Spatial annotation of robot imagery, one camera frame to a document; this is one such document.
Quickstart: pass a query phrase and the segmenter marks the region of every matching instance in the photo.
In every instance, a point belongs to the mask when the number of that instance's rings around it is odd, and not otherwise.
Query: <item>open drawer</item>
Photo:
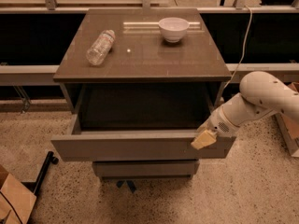
[[[85,84],[66,135],[51,142],[64,161],[195,161],[225,158],[234,138],[196,150],[208,117],[200,83]]]

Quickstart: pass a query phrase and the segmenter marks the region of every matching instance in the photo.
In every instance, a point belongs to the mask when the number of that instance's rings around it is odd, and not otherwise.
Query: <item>concrete floor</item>
[[[65,102],[0,104],[0,161],[35,181],[54,134],[65,133]],[[100,182],[90,162],[52,165],[29,223],[299,223],[299,159],[275,118],[243,126],[226,159],[201,160],[192,180],[136,180],[133,194]]]

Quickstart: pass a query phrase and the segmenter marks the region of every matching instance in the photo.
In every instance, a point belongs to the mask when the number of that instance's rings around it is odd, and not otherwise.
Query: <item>beige floor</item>
[[[0,161],[35,181],[50,139],[65,133],[65,103],[0,104]],[[137,191],[101,183],[89,162],[52,165],[30,223],[299,223],[299,159],[274,118],[243,126],[224,160],[201,160],[192,180],[137,180]]]

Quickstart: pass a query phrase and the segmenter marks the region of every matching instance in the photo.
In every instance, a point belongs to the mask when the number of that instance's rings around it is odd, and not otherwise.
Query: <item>cardboard box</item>
[[[299,91],[299,83],[289,85],[293,91]],[[299,124],[284,115],[276,114],[279,128],[292,157],[299,157]]]
[[[36,202],[36,196],[19,180],[0,165],[0,191],[13,205],[22,223],[27,223]],[[0,219],[5,218],[11,210],[7,224],[20,224],[16,214],[6,199],[0,194]]]

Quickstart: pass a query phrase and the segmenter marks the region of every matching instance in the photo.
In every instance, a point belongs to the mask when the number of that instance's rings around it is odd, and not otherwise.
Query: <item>white bowl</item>
[[[181,18],[165,18],[159,20],[159,28],[166,41],[175,43],[186,35],[189,23]]]

